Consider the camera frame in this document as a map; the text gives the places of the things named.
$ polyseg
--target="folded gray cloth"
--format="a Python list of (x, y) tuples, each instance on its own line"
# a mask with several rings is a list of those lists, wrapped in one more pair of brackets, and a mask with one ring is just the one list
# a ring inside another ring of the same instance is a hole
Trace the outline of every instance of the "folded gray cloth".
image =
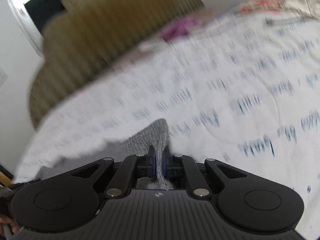
[(84, 156), (80, 159), (65, 158), (57, 162), (53, 168), (42, 167), (37, 178), (47, 179), (105, 157), (112, 157), (115, 162), (120, 162), (129, 155), (138, 153), (147, 154), (149, 146), (153, 145), (156, 150), (157, 177), (138, 179), (137, 188), (173, 189), (172, 184), (162, 175), (162, 153), (168, 144), (168, 139), (167, 122), (164, 119), (159, 119), (126, 141), (108, 143), (107, 148), (101, 152)]

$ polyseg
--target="corduroy cushion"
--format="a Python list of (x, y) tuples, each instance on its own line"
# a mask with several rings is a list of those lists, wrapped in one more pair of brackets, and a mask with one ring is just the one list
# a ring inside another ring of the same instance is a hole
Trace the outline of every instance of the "corduroy cushion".
[(62, 0), (67, 11), (44, 29), (45, 63), (32, 85), (36, 128), (43, 116), (117, 57), (201, 0)]

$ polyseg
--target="white cloth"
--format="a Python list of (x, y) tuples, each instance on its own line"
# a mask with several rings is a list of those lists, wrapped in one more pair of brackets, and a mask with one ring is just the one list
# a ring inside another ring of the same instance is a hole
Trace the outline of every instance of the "white cloth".
[(16, 180), (164, 118), (172, 152), (198, 162), (215, 158), (298, 192), (305, 212), (297, 231), (315, 239), (319, 34), (317, 20), (292, 13), (228, 15), (143, 61), (118, 66), (49, 114)]

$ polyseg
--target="purple cloth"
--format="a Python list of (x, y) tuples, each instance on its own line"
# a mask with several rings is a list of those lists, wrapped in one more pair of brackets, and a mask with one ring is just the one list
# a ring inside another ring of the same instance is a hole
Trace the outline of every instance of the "purple cloth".
[(187, 34), (187, 26), (197, 25), (197, 20), (191, 16), (179, 18), (173, 20), (167, 26), (161, 30), (160, 36), (165, 40), (169, 41), (173, 38), (183, 36)]

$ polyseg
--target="ribbed gray plate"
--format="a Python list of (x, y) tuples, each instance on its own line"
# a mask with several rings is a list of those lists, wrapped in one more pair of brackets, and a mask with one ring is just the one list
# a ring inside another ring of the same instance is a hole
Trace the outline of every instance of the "ribbed gray plate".
[(22, 229), (14, 240), (302, 240), (294, 230), (254, 235), (233, 228), (205, 200), (185, 190), (133, 189), (123, 199), (109, 200), (90, 222), (77, 229), (43, 234)]

